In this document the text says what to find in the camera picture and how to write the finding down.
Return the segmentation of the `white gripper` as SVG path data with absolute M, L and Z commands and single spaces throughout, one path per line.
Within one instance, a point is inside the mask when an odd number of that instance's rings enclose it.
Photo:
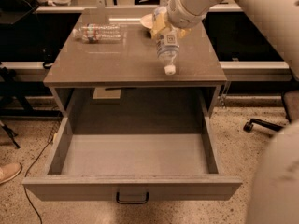
M 167 12 L 156 10 L 152 14 L 151 38 L 168 34 L 172 31 L 172 25 L 177 28 L 192 28 L 205 16 L 206 0 L 169 0 Z M 190 29 L 177 29 L 178 38 L 182 39 L 189 32 Z

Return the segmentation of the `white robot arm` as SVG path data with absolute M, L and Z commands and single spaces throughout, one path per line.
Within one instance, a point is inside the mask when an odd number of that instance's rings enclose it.
M 151 36 L 197 25 L 223 0 L 169 0 L 153 12 Z M 299 0 L 234 0 L 299 76 Z

